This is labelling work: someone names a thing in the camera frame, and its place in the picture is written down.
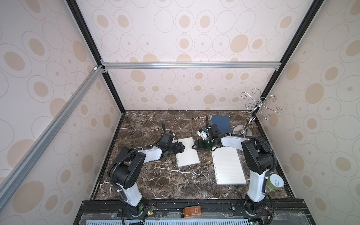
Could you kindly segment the small grid spiral notebook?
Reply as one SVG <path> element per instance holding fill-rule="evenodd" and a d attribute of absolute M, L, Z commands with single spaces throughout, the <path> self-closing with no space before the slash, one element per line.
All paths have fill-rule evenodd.
<path fill-rule="evenodd" d="M 177 165 L 178 167 L 185 167 L 194 164 L 199 164 L 200 160 L 196 150 L 192 149 L 194 144 L 194 139 L 192 137 L 180 139 L 184 146 L 184 152 L 176 154 Z"/>

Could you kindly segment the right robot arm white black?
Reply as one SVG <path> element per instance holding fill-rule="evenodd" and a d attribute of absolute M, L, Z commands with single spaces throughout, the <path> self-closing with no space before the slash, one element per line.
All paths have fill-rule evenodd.
<path fill-rule="evenodd" d="M 221 133 L 217 125 L 200 129 L 201 137 L 192 146 L 194 150 L 215 151 L 220 147 L 242 150 L 250 169 L 250 183 L 244 207 L 248 215 L 256 215 L 265 206 L 267 195 L 265 186 L 270 173 L 277 167 L 277 159 L 272 147 L 259 136 L 235 133 Z"/>

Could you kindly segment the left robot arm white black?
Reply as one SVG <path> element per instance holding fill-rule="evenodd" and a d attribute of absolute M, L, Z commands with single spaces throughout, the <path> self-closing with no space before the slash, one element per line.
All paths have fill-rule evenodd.
<path fill-rule="evenodd" d="M 120 191 L 125 203 L 140 209 L 143 197 L 138 189 L 137 179 L 143 165 L 170 155 L 183 153 L 184 150 L 185 145 L 174 133 L 166 131 L 162 133 L 162 137 L 155 144 L 138 148 L 125 146 L 109 167 L 109 181 Z"/>

